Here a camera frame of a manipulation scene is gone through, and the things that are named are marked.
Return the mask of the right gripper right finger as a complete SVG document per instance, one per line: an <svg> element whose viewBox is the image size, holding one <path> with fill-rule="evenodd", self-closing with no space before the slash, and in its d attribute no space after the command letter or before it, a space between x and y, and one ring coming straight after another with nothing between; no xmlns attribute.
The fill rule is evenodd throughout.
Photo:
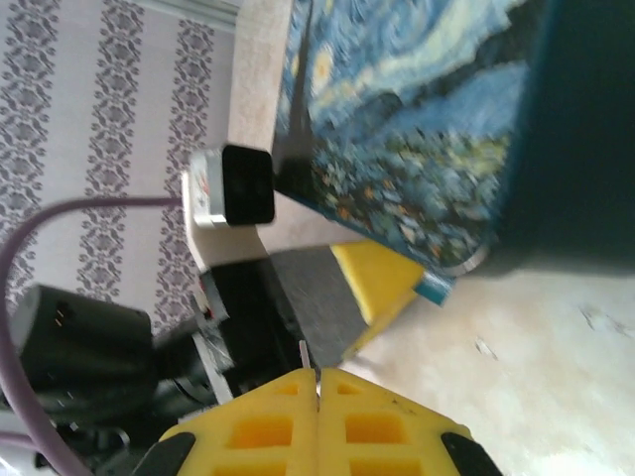
<svg viewBox="0 0 635 476"><path fill-rule="evenodd" d="M317 473L499 475L469 429L340 369L321 371Z"/></svg>

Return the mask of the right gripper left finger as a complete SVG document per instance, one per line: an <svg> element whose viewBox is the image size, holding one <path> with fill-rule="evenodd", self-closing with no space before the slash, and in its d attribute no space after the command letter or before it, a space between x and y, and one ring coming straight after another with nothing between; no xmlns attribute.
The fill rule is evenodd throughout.
<svg viewBox="0 0 635 476"><path fill-rule="evenodd" d="M135 475L316 475L315 372L299 369L168 429Z"/></svg>

